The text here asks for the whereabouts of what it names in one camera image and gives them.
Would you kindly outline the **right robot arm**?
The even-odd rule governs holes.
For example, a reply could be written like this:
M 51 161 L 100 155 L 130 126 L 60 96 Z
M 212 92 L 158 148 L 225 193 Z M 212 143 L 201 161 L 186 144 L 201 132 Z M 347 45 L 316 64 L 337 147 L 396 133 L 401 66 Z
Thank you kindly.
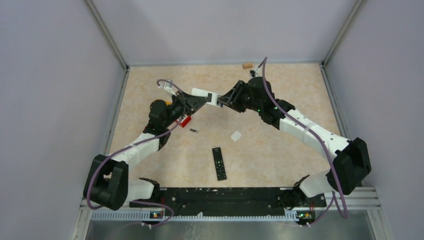
M 271 84 L 261 76 L 248 82 L 239 80 L 229 92 L 219 95 L 216 103 L 238 113 L 257 112 L 264 123 L 292 135 L 327 159 L 330 169 L 302 177 L 282 198 L 284 207 L 307 206 L 314 197 L 330 192 L 349 195 L 372 171 L 364 140 L 351 140 L 319 126 L 291 103 L 275 98 Z

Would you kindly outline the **white red remote control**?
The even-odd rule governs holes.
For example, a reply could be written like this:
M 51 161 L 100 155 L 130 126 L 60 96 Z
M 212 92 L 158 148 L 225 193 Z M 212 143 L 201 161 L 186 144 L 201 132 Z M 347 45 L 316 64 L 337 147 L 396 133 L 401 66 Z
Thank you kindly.
M 221 97 L 221 95 L 216 92 L 203 90 L 199 88 L 192 88 L 191 95 L 197 96 L 197 97 L 205 97 L 206 105 L 221 108 L 221 104 L 218 102 L 218 98 Z

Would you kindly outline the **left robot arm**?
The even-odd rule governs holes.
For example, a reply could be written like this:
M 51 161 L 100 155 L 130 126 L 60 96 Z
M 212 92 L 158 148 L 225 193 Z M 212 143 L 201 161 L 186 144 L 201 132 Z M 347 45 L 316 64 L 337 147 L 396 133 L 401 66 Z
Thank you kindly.
M 98 154 L 92 161 L 83 190 L 91 209 L 120 209 L 126 201 L 141 199 L 147 206 L 160 202 L 156 182 L 140 179 L 130 183 L 129 172 L 149 155 L 161 150 L 171 136 L 170 125 L 177 127 L 185 117 L 196 113 L 210 102 L 208 95 L 195 96 L 178 91 L 171 104 L 154 100 L 149 107 L 149 120 L 143 132 L 133 142 L 115 153 Z

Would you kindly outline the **white battery cover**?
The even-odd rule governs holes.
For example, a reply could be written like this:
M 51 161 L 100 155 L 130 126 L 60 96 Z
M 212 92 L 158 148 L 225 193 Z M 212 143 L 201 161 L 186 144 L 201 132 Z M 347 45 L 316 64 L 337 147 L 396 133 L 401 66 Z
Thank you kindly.
M 237 142 L 240 138 L 241 138 L 241 136 L 242 136 L 242 134 L 239 132 L 239 131 L 234 131 L 232 134 L 231 134 L 231 136 L 230 136 L 230 138 L 234 141 L 234 142 Z

